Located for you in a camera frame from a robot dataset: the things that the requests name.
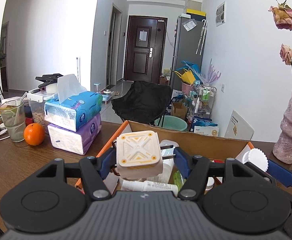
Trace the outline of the dark brown entrance door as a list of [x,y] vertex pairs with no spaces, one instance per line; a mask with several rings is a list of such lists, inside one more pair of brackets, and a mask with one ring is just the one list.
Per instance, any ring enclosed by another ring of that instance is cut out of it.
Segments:
[[124,80],[159,83],[162,74],[167,19],[129,16]]

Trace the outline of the orange fruit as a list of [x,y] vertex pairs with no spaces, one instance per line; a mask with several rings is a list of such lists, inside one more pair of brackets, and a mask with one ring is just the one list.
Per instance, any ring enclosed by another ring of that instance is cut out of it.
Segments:
[[45,139],[45,129],[41,124],[29,124],[23,133],[24,139],[30,146],[38,146]]

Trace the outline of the cream cube power adapter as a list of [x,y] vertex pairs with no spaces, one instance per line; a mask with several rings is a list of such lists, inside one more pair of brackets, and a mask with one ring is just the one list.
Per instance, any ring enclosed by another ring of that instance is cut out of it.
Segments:
[[156,177],[164,172],[163,157],[172,155],[177,146],[160,141],[154,131],[123,133],[115,140],[116,171],[124,180]]

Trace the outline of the grey refrigerator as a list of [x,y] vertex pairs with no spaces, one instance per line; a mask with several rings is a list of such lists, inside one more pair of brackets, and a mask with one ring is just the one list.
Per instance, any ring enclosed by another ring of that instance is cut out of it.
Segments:
[[203,57],[203,39],[201,40],[201,44],[199,44],[199,39],[206,17],[203,15],[191,14],[190,12],[186,14],[188,16],[184,14],[178,16],[175,28],[175,41],[170,75],[170,87],[175,90],[181,90],[182,88],[182,81],[175,74],[175,71],[181,73],[179,69],[184,66],[182,61],[197,64],[199,70],[201,70]]

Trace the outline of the white translucent plastic bottle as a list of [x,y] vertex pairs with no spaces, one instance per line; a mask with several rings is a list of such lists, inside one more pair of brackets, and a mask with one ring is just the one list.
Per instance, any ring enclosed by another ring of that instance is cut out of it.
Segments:
[[158,175],[158,181],[160,183],[169,183],[170,176],[172,173],[172,169],[174,166],[173,158],[165,159],[168,155],[173,155],[173,151],[175,147],[178,147],[179,144],[177,142],[171,141],[171,140],[162,140],[160,142],[160,149],[161,154],[163,157],[163,172]]

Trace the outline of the green transparent bottle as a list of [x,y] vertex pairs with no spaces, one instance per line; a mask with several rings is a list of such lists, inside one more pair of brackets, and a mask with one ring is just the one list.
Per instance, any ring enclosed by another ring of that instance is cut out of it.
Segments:
[[178,187],[180,191],[183,185],[185,184],[186,179],[184,179],[179,171],[176,171],[173,174],[173,183]]

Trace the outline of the yellow box on refrigerator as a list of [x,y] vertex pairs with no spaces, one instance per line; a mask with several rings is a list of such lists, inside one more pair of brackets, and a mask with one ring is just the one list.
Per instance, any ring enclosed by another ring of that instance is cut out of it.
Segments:
[[187,14],[199,15],[199,16],[206,16],[206,13],[203,11],[195,10],[195,9],[186,9]]

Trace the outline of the white board leaning on wall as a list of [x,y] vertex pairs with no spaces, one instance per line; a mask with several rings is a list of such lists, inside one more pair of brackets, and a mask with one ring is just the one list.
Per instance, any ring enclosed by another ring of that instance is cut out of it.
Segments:
[[246,140],[252,139],[254,129],[235,110],[232,111],[225,138]]

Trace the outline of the white ridged jar lid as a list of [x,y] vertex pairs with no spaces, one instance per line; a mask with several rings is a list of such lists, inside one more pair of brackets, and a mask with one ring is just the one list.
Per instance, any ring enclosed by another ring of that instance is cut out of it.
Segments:
[[253,148],[248,151],[245,155],[245,163],[250,162],[256,167],[261,169],[263,172],[268,170],[268,159],[262,150]]

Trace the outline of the blue tissue pack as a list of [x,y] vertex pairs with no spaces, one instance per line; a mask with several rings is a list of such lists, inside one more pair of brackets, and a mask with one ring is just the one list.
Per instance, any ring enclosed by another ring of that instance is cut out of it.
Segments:
[[102,95],[88,91],[73,74],[57,79],[57,95],[44,105],[45,120],[76,132],[102,109]]

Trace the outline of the clear plastic food container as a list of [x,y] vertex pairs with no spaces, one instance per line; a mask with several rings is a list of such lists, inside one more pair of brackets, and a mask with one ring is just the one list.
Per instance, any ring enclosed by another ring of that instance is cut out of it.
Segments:
[[27,99],[32,111],[33,120],[35,123],[41,124],[46,133],[48,132],[47,126],[49,122],[45,120],[45,102],[49,99],[56,99],[57,97],[57,83],[47,85],[43,88],[35,88],[27,93]]

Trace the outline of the black folding chair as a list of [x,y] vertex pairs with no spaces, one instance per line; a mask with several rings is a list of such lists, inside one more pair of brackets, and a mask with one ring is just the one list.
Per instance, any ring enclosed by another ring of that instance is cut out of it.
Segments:
[[112,109],[123,121],[153,125],[165,114],[171,95],[170,86],[135,81],[124,96],[112,100]]

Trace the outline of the small white spray bottle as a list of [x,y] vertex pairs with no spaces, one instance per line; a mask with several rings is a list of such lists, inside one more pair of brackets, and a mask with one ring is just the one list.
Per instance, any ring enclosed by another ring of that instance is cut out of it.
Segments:
[[140,192],[157,192],[171,191],[175,196],[178,195],[178,186],[167,183],[159,183],[156,181],[128,181],[122,180],[121,186],[128,191]]

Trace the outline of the small cardboard box on floor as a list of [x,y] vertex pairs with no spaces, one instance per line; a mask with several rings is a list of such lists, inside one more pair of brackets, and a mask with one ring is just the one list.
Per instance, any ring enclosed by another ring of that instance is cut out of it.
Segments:
[[171,115],[182,120],[185,119],[188,109],[182,102],[172,102]]

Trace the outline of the blue pet feeder stand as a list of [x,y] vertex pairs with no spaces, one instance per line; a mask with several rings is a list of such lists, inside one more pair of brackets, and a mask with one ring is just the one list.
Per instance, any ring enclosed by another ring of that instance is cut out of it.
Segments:
[[111,98],[115,95],[115,92],[114,91],[111,91],[109,89],[103,89],[101,90],[100,89],[100,83],[94,83],[94,91],[96,93],[99,93],[102,95],[102,101],[107,104]]

